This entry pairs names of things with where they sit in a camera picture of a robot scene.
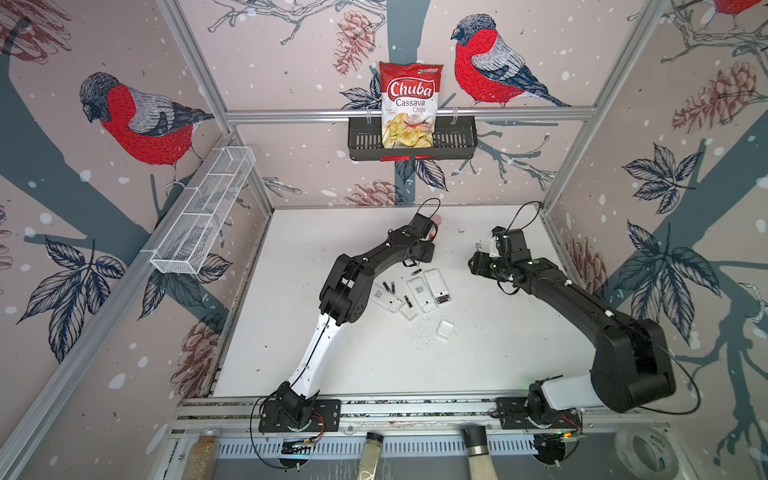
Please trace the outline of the white remote control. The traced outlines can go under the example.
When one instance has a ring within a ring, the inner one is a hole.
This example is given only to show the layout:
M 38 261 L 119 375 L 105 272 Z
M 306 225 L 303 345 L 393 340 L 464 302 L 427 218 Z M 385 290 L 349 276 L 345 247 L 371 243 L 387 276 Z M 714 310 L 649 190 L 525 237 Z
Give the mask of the white remote control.
M 424 278 L 437 305 L 451 301 L 449 288 L 439 269 L 434 268 L 425 271 Z
M 415 277 L 407 282 L 415 303 L 427 314 L 437 309 L 432 291 L 422 277 Z

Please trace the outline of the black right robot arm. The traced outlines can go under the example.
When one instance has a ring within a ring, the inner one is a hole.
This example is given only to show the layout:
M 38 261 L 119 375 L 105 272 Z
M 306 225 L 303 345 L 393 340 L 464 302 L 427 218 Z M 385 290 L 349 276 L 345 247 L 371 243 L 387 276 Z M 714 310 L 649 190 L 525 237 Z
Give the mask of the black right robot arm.
M 534 258 L 521 229 L 492 230 L 497 253 L 477 251 L 470 272 L 509 283 L 512 294 L 524 292 L 543 301 L 594 346 L 590 370 L 576 376 L 538 380 L 529 386 L 527 415 L 547 424 L 566 410 L 606 407 L 624 413 L 676 392 L 672 358 L 661 326 L 612 309 L 574 283 L 552 261 Z

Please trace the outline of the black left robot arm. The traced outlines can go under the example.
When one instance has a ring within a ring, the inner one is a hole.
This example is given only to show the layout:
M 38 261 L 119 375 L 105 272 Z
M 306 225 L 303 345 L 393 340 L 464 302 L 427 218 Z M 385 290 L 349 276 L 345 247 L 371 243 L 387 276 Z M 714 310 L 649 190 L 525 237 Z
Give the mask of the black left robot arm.
M 292 426 L 304 426 L 315 414 L 323 359 L 341 327 L 356 322 L 365 312 L 376 277 L 398 263 L 417 266 L 431 262 L 438 231 L 434 215 L 416 213 L 407 224 L 390 229 L 367 252 L 337 257 L 319 294 L 320 314 L 312 339 L 293 374 L 272 396 Z

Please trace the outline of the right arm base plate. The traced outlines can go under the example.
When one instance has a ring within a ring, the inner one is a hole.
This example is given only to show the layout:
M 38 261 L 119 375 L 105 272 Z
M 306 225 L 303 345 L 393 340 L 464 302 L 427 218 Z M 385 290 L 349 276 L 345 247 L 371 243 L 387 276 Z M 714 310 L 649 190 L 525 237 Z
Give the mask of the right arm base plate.
M 536 395 L 533 399 L 497 397 L 491 416 L 500 421 L 503 430 L 582 428 L 578 410 L 555 410 Z

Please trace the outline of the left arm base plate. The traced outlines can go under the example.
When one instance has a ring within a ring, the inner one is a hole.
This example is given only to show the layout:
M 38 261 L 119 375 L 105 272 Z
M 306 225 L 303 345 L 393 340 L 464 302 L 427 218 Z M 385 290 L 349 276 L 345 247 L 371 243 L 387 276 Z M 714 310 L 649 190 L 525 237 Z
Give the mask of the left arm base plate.
M 274 399 L 256 408 L 254 419 L 260 433 L 337 432 L 341 417 L 341 401 L 320 399 L 301 407 L 296 418 L 282 409 Z

